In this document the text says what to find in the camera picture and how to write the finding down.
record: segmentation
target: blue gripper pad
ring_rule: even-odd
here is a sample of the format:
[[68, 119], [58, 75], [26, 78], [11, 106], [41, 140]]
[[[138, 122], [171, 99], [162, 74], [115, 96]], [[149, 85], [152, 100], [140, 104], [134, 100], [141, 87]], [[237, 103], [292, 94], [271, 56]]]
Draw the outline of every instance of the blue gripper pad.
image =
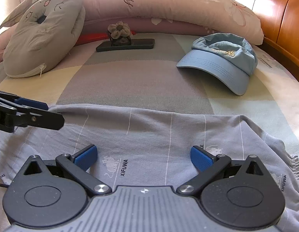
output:
[[14, 103], [15, 104], [19, 104], [19, 105], [26, 105], [26, 106], [29, 106], [29, 107], [38, 108], [38, 109], [41, 109], [41, 110], [48, 111], [48, 105], [46, 103], [35, 101], [35, 100], [29, 100], [29, 99], [25, 99], [25, 98], [19, 98], [19, 99], [16, 99], [14, 101]]
[[92, 146], [84, 153], [77, 156], [74, 160], [74, 164], [86, 171], [94, 163], [96, 163], [98, 158], [98, 150], [96, 146]]
[[197, 148], [192, 147], [190, 150], [190, 160], [192, 164], [201, 172], [213, 165], [210, 157], [201, 153]]

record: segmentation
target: wooden headboard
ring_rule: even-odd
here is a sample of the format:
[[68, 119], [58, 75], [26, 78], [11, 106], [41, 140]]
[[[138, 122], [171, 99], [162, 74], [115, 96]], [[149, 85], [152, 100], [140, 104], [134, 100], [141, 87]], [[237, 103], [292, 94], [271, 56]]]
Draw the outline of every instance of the wooden headboard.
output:
[[265, 36], [260, 47], [280, 59], [299, 81], [299, 0], [236, 1], [259, 17]]

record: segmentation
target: blue cap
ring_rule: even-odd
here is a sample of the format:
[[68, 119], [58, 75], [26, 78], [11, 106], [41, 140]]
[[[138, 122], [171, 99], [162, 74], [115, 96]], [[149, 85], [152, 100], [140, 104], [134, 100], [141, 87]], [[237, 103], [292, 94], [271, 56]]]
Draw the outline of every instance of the blue cap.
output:
[[243, 37], [216, 33], [192, 43], [192, 50], [177, 64], [206, 71], [222, 81], [237, 95], [243, 95], [258, 60], [252, 46]]

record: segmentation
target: red object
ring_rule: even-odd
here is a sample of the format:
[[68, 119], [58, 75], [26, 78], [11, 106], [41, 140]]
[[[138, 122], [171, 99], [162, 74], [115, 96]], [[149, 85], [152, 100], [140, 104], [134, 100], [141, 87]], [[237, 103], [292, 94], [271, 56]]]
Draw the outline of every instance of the red object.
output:
[[80, 35], [79, 39], [76, 41], [76, 44], [74, 46], [87, 44], [99, 40], [105, 40], [105, 39], [109, 39], [106, 33], [92, 33], [92, 34]]

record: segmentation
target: flower ornament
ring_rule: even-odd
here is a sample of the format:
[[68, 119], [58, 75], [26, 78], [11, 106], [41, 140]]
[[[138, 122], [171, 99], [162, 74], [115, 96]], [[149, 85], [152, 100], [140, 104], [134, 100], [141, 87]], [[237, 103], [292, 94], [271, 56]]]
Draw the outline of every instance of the flower ornament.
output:
[[116, 24], [110, 24], [108, 26], [108, 31], [111, 33], [113, 39], [118, 39], [121, 36], [128, 37], [130, 35], [128, 24], [123, 23], [122, 21], [119, 21]]

